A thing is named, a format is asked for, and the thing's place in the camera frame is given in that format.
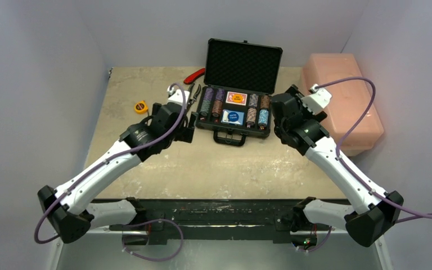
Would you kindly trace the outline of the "black poker set case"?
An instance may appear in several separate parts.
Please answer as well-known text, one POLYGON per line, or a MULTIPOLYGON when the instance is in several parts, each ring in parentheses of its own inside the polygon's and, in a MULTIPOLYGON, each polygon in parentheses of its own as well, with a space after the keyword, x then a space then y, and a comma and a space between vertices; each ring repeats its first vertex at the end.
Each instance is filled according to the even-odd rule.
POLYGON ((260 130, 258 127, 260 97, 264 95, 272 97, 274 94, 282 54, 283 49, 281 47, 251 44, 247 41, 209 39, 204 87, 196 110, 199 115, 196 126, 212 131, 214 142, 223 145, 240 147, 244 145, 247 137, 267 138, 270 135, 272 125, 271 106, 268 110, 268 125, 265 130, 260 130), (209 114, 203 118, 200 116, 200 107, 207 88, 212 88, 214 95, 209 114), (216 92, 220 88, 225 90, 222 112, 220 117, 214 118, 212 117, 212 107, 216 92), (246 105, 226 103, 228 91, 247 94, 246 105), (257 114, 255 125, 252 128, 247 128, 246 117, 251 94, 258 96, 257 114), (244 112, 243 125, 221 123, 224 109, 244 112))

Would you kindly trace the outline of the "blue small blind button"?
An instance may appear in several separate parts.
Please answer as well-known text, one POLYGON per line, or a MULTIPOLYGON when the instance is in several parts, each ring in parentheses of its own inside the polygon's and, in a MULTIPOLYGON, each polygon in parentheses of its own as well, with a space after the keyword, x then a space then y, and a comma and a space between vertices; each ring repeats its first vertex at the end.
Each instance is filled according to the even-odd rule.
POLYGON ((231 111, 231 112, 229 112, 228 113, 228 115, 227 115, 227 120, 229 121, 229 122, 238 122, 239 121, 239 114, 237 113, 237 112, 233 112, 233 111, 231 111))

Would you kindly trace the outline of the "orange big blind button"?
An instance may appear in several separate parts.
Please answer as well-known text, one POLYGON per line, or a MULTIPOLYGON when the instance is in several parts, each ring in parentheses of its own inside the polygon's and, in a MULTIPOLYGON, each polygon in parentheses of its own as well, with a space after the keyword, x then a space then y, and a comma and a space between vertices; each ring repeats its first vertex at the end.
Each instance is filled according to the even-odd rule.
POLYGON ((231 101, 235 103, 241 103, 244 100, 244 97, 240 94, 234 94, 231 96, 231 101))

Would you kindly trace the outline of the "brown poker chip stack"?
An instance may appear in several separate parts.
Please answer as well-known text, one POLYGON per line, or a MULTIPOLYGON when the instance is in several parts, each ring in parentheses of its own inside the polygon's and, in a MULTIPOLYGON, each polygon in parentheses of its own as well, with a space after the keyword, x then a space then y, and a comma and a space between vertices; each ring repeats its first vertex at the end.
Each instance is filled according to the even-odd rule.
POLYGON ((264 95, 260 97, 260 106, 261 110, 269 110, 271 102, 271 97, 269 95, 264 95))

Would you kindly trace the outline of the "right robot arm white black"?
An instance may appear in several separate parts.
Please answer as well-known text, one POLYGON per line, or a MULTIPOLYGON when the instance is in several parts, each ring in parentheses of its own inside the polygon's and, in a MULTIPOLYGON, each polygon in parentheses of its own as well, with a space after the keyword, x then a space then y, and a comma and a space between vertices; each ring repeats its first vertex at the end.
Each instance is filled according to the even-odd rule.
POLYGON ((271 98, 274 133, 281 143, 316 164, 346 196, 347 205, 308 197, 293 208, 290 230, 315 224, 347 231, 359 245, 371 246, 397 221, 404 199, 388 193, 363 174, 341 151, 321 125, 331 94, 324 88, 304 96, 292 85, 271 98))

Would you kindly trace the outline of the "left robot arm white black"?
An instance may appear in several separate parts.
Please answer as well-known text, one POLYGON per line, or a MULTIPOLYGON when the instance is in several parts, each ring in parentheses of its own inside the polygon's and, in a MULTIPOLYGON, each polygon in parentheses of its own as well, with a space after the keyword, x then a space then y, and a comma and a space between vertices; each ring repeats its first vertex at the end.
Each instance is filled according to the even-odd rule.
POLYGON ((142 228, 145 215, 131 200, 100 208, 92 201, 117 178, 161 153, 172 142, 191 143, 196 118, 195 112, 186 116, 186 105, 155 103, 150 116, 130 125, 100 158, 76 177, 56 188, 43 186, 37 193, 44 214, 34 231, 35 242, 48 243, 39 239, 44 221, 49 221, 56 236, 66 244, 95 227, 125 224, 131 230, 142 228))

